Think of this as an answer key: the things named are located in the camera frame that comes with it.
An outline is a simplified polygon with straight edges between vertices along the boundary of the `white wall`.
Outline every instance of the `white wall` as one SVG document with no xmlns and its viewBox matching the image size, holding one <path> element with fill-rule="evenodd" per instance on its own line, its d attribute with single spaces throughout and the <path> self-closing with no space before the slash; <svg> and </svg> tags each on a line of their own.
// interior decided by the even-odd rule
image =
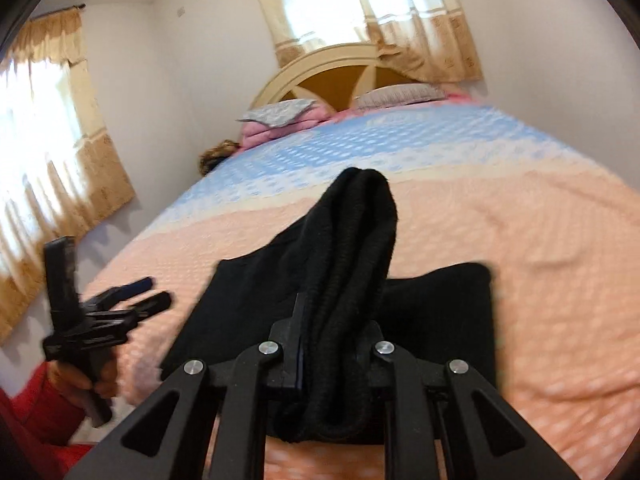
<svg viewBox="0 0 640 480">
<path fill-rule="evenodd" d="M 154 7 L 202 125 L 201 149 L 236 139 L 235 120 L 278 71 L 258 1 L 156 0 Z"/>
<path fill-rule="evenodd" d="M 640 189 L 640 50 L 607 1 L 461 2 L 488 100 Z"/>
<path fill-rule="evenodd" d="M 170 73 L 152 7 L 89 6 L 82 24 L 98 104 L 137 198 L 80 243 L 80 289 L 196 182 L 200 151 L 199 128 Z M 0 386 L 9 394 L 42 359 L 40 341 L 48 332 L 46 302 L 40 297 L 0 349 Z"/>
</svg>

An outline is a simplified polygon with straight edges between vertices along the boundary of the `black clamp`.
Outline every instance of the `black clamp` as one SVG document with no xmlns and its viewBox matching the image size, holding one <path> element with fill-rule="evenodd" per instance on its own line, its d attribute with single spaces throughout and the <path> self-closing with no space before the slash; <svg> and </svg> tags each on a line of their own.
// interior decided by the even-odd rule
<svg viewBox="0 0 640 480">
<path fill-rule="evenodd" d="M 44 247 L 47 295 L 53 332 L 42 341 L 47 361 L 73 364 L 94 383 L 102 366 L 111 359 L 113 346 L 127 342 L 128 333 L 138 323 L 171 306 L 168 292 L 159 292 L 123 310 L 110 310 L 121 301 L 151 290 L 152 278 L 115 286 L 79 301 L 76 292 L 76 247 L 74 239 L 63 237 Z M 82 400 L 95 428 L 112 417 L 108 402 L 93 390 Z"/>
<path fill-rule="evenodd" d="M 274 323 L 269 340 L 233 361 L 186 362 L 65 479 L 261 480 L 267 402 L 303 395 L 303 303 L 299 295 L 293 316 Z M 358 347 L 385 415 L 388 480 L 439 480 L 438 465 L 450 480 L 578 479 L 468 363 L 416 359 L 385 341 L 375 322 Z M 203 476 L 216 414 L 216 445 Z"/>
</svg>

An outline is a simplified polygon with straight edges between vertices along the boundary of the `metal screw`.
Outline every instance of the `metal screw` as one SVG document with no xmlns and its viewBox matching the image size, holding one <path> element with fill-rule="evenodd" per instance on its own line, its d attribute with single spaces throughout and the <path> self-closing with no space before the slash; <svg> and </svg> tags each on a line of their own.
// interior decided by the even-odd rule
<svg viewBox="0 0 640 480">
<path fill-rule="evenodd" d="M 396 347 L 389 341 L 378 341 L 376 343 L 376 352 L 382 355 L 392 354 Z"/>
<path fill-rule="evenodd" d="M 204 369 L 204 363 L 202 361 L 194 359 L 185 363 L 183 369 L 189 375 L 197 375 Z"/>
<path fill-rule="evenodd" d="M 469 371 L 469 365 L 462 359 L 453 359 L 449 363 L 449 369 L 455 374 L 466 374 Z"/>
<path fill-rule="evenodd" d="M 260 343 L 258 346 L 258 350 L 261 354 L 269 355 L 275 354 L 278 351 L 278 343 L 273 341 L 265 341 L 264 343 Z"/>
</svg>

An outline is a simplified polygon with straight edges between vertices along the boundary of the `person's hand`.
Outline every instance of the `person's hand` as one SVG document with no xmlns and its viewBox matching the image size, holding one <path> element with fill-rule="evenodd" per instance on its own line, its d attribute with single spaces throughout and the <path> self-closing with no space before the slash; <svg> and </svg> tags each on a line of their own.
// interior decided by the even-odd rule
<svg viewBox="0 0 640 480">
<path fill-rule="evenodd" d="M 52 386 L 71 402 L 74 406 L 82 408 L 81 392 L 91 390 L 103 399 L 111 399 L 118 394 L 118 367 L 115 357 L 108 361 L 100 372 L 100 381 L 91 383 L 89 378 L 75 366 L 68 363 L 51 361 L 47 363 L 47 379 Z"/>
</svg>

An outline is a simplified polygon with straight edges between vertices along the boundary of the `wooden headboard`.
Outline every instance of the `wooden headboard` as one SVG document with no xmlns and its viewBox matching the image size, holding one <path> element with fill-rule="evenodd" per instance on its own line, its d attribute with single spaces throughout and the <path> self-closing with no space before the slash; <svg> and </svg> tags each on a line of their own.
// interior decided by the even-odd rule
<svg viewBox="0 0 640 480">
<path fill-rule="evenodd" d="M 315 50 L 289 63 L 267 83 L 251 108 L 288 99 L 314 98 L 340 112 L 366 92 L 412 82 L 382 66 L 375 45 L 345 43 Z"/>
</svg>

